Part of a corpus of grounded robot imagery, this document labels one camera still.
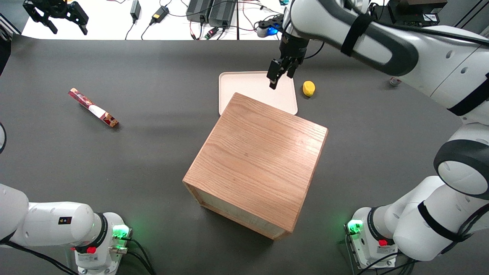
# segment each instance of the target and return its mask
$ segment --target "red wrapper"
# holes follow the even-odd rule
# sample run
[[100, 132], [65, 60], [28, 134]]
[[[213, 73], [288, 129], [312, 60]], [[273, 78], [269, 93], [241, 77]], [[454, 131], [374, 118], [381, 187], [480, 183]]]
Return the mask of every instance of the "red wrapper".
[[92, 114], [94, 114], [96, 117], [101, 119], [105, 124], [114, 127], [119, 121], [117, 119], [113, 118], [111, 114], [106, 112], [104, 109], [98, 107], [95, 105], [90, 99], [88, 99], [86, 96], [84, 96], [81, 92], [79, 92], [77, 89], [72, 88], [69, 90], [68, 94], [76, 99], [78, 103], [83, 105], [85, 108], [87, 108]]

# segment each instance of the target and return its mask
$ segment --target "blue light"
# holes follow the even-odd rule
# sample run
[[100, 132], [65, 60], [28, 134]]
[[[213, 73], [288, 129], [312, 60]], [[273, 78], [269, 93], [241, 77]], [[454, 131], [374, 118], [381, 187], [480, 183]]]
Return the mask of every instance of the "blue light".
[[275, 34], [277, 34], [277, 32], [278, 32], [278, 29], [276, 29], [274, 27], [270, 27], [267, 30], [267, 36], [269, 36], [269, 35], [275, 35]]

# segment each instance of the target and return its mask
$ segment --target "table surface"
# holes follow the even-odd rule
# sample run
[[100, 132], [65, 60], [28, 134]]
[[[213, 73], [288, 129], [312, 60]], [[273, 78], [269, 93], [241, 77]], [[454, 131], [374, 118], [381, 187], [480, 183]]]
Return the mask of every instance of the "table surface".
[[[87, 24], [88, 34], [83, 35], [79, 27], [65, 19], [51, 19], [58, 28], [58, 33], [53, 34], [48, 27], [42, 23], [36, 23], [31, 18], [27, 20], [22, 35], [39, 38], [39, 39], [63, 39], [63, 40], [124, 40], [131, 25], [132, 18], [129, 14], [133, 0], [77, 0], [86, 14], [89, 16]], [[160, 5], [167, 5], [170, 14], [161, 21], [153, 24], [144, 33], [144, 40], [192, 40], [190, 37], [190, 22], [185, 17], [185, 12], [190, 0], [139, 0], [141, 5], [141, 14], [139, 20], [127, 35], [128, 40], [141, 40], [141, 35], [150, 23], [151, 16], [158, 10]], [[265, 19], [267, 16], [284, 12], [284, 6], [281, 6], [278, 0], [239, 0], [239, 27], [240, 40], [277, 40], [276, 36], [259, 38], [253, 29], [253, 24]], [[231, 22], [232, 26], [237, 26], [236, 11]], [[200, 24], [193, 23], [191, 26], [196, 36], [199, 35]], [[209, 24], [202, 28], [202, 37], [211, 30]], [[220, 40], [236, 40], [237, 29], [232, 27], [220, 38]]]
[[183, 181], [293, 232], [327, 131], [235, 93]]
[[[311, 42], [314, 52], [318, 43]], [[343, 223], [434, 175], [433, 158], [460, 126], [426, 96], [325, 46], [295, 75], [298, 116], [328, 140], [294, 234], [272, 242], [200, 207], [182, 179], [219, 118], [218, 76], [265, 70], [276, 42], [53, 41], [15, 37], [0, 77], [7, 130], [0, 182], [33, 202], [74, 201], [119, 213], [159, 274], [351, 273]], [[305, 98], [301, 84], [316, 93]], [[74, 101], [78, 88], [120, 121], [111, 129]], [[413, 274], [484, 274], [487, 231]], [[65, 261], [60, 247], [35, 248]], [[2, 274], [61, 274], [0, 249]], [[120, 275], [144, 274], [124, 257]]]

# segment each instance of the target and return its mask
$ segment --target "yellow object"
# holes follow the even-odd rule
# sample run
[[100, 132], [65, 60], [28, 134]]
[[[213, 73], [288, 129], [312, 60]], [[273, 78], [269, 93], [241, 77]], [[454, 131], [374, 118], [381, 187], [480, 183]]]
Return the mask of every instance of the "yellow object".
[[302, 85], [302, 91], [304, 92], [304, 94], [306, 96], [311, 97], [314, 94], [315, 90], [316, 90], [316, 86], [314, 85], [314, 83], [312, 81], [308, 80], [308, 81], [304, 82], [304, 84]]

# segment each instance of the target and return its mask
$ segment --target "green led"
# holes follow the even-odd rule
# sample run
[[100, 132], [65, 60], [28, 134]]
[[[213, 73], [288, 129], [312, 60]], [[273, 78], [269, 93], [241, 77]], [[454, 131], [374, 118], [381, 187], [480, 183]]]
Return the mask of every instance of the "green led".
[[363, 227], [363, 222], [361, 220], [351, 220], [347, 224], [348, 230], [351, 235], [355, 235], [360, 233], [360, 230]]
[[112, 236], [116, 238], [127, 237], [129, 234], [129, 227], [127, 225], [116, 225], [112, 228]]

